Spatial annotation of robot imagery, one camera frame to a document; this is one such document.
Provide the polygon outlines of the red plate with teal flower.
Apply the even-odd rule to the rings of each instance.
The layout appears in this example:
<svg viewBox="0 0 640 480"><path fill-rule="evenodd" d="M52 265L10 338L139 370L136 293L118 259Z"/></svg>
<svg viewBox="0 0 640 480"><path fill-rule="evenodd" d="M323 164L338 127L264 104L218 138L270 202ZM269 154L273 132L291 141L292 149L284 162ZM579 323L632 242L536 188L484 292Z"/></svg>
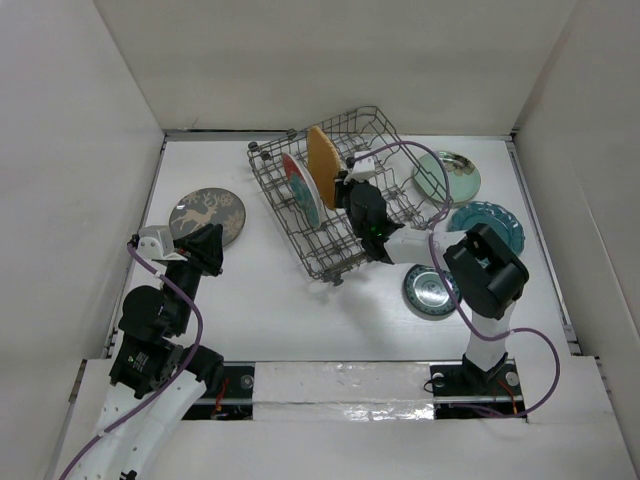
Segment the red plate with teal flower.
<svg viewBox="0 0 640 480"><path fill-rule="evenodd" d="M322 223L321 198L311 174L292 154L284 152L281 158L287 182L297 205L305 214L309 225L319 228Z"/></svg>

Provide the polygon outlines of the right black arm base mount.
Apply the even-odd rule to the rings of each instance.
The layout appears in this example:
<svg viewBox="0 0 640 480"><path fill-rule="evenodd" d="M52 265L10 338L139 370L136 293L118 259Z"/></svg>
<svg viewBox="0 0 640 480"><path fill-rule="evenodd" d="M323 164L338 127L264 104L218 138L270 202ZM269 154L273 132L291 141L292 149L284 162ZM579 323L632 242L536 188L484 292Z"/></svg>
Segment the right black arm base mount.
<svg viewBox="0 0 640 480"><path fill-rule="evenodd" d="M496 418L525 410L513 359L490 373L489 379L477 376L462 360L432 363L423 389L432 395L436 420Z"/></svg>

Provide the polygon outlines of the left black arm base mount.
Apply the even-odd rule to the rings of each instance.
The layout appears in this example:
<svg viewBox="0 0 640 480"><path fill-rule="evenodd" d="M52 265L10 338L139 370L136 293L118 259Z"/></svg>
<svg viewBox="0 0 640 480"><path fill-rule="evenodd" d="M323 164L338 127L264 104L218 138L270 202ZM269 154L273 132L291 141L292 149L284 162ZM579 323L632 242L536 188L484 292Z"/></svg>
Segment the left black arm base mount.
<svg viewBox="0 0 640 480"><path fill-rule="evenodd" d="M205 393L183 415L185 421L244 421L253 418L253 362L229 362L218 386Z"/></svg>

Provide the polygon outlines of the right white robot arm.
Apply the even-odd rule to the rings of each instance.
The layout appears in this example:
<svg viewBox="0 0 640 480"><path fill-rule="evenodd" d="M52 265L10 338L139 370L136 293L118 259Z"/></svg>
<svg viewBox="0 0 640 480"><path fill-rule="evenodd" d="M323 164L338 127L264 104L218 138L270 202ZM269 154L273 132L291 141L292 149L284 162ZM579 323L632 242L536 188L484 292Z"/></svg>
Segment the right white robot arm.
<svg viewBox="0 0 640 480"><path fill-rule="evenodd" d="M416 264L452 275L471 309L471 331L462 358L462 381L474 393L484 393L498 381L507 359L506 339L515 303L523 294L529 272L517 255L486 224L467 231L417 230L391 220L380 190L341 172L334 180L335 206L346 212L367 256L387 264Z"/></svg>

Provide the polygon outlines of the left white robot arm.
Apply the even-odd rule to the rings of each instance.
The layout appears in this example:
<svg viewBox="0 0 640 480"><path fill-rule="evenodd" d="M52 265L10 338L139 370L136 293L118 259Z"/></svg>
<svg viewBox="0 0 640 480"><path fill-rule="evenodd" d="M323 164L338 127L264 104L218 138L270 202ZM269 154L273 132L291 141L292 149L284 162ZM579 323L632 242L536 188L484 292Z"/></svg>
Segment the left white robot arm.
<svg viewBox="0 0 640 480"><path fill-rule="evenodd" d="M222 272L222 239L222 225L207 224L179 239L148 226L129 240L128 254L161 285L125 296L100 416L61 478L143 478L194 402L220 390L224 358L201 343L195 297L202 277Z"/></svg>

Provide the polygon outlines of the square woven bamboo plate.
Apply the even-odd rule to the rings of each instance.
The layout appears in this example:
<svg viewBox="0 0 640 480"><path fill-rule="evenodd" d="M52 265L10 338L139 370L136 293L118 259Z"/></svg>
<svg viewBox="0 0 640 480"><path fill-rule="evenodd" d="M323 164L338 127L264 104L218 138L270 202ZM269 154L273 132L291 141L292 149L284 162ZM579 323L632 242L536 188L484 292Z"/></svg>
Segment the square woven bamboo plate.
<svg viewBox="0 0 640 480"><path fill-rule="evenodd" d="M340 156L329 137L318 127L307 133L308 170L319 195L330 210L336 209L335 178L340 172Z"/></svg>

